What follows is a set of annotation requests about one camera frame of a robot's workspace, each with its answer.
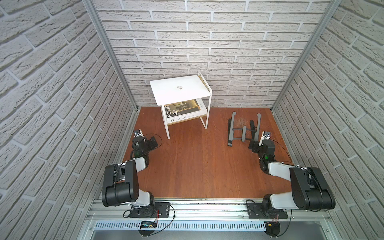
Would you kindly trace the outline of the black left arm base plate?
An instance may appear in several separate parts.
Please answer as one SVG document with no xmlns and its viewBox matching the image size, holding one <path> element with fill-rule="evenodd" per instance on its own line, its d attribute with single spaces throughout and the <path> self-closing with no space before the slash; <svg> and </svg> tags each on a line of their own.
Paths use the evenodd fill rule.
<svg viewBox="0 0 384 240">
<path fill-rule="evenodd" d="M 132 207 L 131 210 L 129 210 L 129 218 L 142 218 L 142 219 L 149 219 L 149 218 L 160 218 L 160 219 L 167 219 L 169 217 L 171 210 L 171 204 L 169 202 L 158 202 L 154 205 L 149 205 L 146 207 L 141 208 L 134 208 Z"/>
</svg>

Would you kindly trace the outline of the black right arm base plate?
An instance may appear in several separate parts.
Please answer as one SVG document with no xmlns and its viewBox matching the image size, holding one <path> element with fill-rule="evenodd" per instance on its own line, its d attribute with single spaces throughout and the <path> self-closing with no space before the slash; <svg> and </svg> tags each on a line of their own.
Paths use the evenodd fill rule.
<svg viewBox="0 0 384 240">
<path fill-rule="evenodd" d="M 282 209 L 266 207 L 263 203 L 246 201 L 247 213 L 250 219 L 288 219 L 287 212 Z"/>
</svg>

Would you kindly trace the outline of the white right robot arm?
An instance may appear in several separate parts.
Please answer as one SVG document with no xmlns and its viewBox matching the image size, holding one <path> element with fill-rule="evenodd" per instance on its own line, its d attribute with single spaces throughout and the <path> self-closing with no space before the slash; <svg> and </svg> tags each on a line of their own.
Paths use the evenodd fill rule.
<svg viewBox="0 0 384 240">
<path fill-rule="evenodd" d="M 275 143 L 264 140 L 251 141 L 249 147 L 258 154 L 261 170 L 270 176 L 287 180 L 291 190 L 281 194 L 269 194 L 263 198 L 264 212 L 274 210 L 332 210 L 336 198 L 319 168 L 301 167 L 275 160 Z"/>
</svg>

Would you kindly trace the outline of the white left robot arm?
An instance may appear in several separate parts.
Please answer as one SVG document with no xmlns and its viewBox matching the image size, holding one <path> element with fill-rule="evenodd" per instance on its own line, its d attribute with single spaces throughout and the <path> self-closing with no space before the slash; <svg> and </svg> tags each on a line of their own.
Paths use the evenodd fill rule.
<svg viewBox="0 0 384 240">
<path fill-rule="evenodd" d="M 149 152 L 158 146 L 155 137 L 148 139 L 138 135 L 133 138 L 130 159 L 105 167 L 102 190 L 102 203 L 105 207 L 129 204 L 142 209 L 155 206 L 153 195 L 140 189 L 138 173 L 149 166 Z"/>
</svg>

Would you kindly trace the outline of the silver laptop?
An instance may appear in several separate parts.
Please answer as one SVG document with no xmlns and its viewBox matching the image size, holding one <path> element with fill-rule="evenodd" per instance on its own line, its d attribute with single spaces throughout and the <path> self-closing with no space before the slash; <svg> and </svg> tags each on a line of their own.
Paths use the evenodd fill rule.
<svg viewBox="0 0 384 240">
<path fill-rule="evenodd" d="M 209 97 L 212 90 L 202 76 L 192 75 L 150 82 L 158 106 Z"/>
</svg>

